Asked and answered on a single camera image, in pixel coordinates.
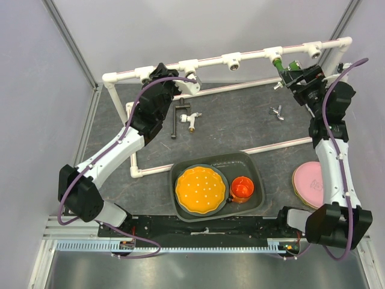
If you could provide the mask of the green plastic water faucet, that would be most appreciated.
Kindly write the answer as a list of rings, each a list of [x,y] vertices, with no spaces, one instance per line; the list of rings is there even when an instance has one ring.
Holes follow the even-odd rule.
[[[282,77],[282,73],[284,71],[295,71],[295,70],[300,70],[301,69],[301,64],[298,60],[294,60],[292,61],[291,63],[289,63],[288,67],[283,67],[283,64],[282,64],[282,59],[281,58],[275,58],[273,59],[273,62],[272,62],[273,66],[277,69],[278,73],[279,73],[279,77],[280,77],[280,81],[274,86],[274,90],[277,90],[277,89],[280,89],[280,88],[283,88],[284,85],[286,85],[283,77]]]

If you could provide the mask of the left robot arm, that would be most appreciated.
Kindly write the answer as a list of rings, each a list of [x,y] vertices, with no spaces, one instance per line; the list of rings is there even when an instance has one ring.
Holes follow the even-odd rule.
[[[132,154],[136,153],[162,129],[173,98],[180,94],[176,85],[179,73],[159,63],[135,98],[134,107],[121,131],[99,152],[59,172],[58,200],[61,215],[68,208],[76,219],[93,220],[111,225],[119,237],[132,230],[129,214],[118,205],[104,200],[99,189],[107,178]]]

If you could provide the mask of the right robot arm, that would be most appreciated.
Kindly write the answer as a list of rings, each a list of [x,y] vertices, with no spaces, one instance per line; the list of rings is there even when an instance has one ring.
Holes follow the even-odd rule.
[[[295,100],[313,113],[309,135],[321,166],[324,196],[313,213],[284,207],[276,231],[289,237],[298,229],[309,243],[355,249],[373,221],[371,211],[362,208],[356,195],[348,161],[349,137],[343,118],[356,91],[342,81],[343,75],[329,84],[319,65],[277,70]]]

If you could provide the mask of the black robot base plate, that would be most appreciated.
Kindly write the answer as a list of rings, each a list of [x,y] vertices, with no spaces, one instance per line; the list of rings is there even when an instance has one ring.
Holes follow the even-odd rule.
[[[288,226],[282,217],[232,216],[199,222],[184,222],[176,216],[138,215],[125,220],[117,229],[155,240],[166,235],[244,235],[256,238],[302,237],[298,230]]]

